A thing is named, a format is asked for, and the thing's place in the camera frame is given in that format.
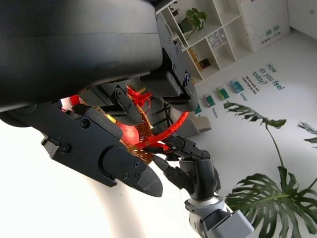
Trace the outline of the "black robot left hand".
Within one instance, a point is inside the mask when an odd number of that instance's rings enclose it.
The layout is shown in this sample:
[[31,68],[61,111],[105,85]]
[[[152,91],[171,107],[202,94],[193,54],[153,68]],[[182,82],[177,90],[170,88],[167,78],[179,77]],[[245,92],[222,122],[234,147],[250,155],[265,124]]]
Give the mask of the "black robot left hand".
[[181,47],[149,1],[1,1],[0,119],[40,131],[50,157],[79,173],[161,197],[159,177],[128,152],[118,126],[87,104],[61,109],[62,98],[94,89],[138,123],[118,84],[132,77],[179,111],[197,107]]

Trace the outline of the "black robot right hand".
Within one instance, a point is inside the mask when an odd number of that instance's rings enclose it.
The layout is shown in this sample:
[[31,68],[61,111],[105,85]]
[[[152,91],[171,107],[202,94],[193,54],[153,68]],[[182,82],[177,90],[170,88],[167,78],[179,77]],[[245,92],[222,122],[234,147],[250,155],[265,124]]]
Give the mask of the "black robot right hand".
[[185,189],[196,201],[211,199],[221,188],[210,153],[185,137],[171,135],[162,144],[148,145],[143,150],[166,155],[165,160],[153,157],[154,163],[172,184]]

